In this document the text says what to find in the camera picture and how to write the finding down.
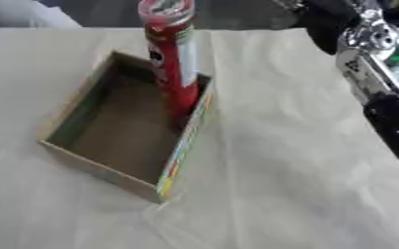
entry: white paper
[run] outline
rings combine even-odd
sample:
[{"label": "white paper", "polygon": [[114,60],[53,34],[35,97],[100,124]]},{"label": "white paper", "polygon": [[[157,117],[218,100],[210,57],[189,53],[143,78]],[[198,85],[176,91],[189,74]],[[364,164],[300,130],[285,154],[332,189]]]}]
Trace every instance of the white paper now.
[{"label": "white paper", "polygon": [[38,130],[142,30],[0,30],[0,249],[399,248],[399,162],[303,30],[201,31],[213,112],[158,206],[63,167]]}]

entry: white tablecloth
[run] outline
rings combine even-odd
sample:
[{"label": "white tablecloth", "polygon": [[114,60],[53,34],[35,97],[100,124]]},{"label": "white tablecloth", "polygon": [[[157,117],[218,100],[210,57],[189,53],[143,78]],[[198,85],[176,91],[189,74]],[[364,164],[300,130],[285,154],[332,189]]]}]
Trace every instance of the white tablecloth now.
[{"label": "white tablecloth", "polygon": [[399,248],[399,162],[303,30],[201,31],[210,116],[158,206],[57,164],[38,130],[141,30],[0,29],[0,249]]}]

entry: red can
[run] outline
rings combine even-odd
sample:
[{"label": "red can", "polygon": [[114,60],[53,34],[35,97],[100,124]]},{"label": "red can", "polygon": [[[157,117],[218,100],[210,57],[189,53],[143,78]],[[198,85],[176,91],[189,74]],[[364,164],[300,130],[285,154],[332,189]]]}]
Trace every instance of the red can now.
[{"label": "red can", "polygon": [[177,122],[190,115],[200,94],[194,12],[193,0],[142,0],[139,4],[157,83]]}]

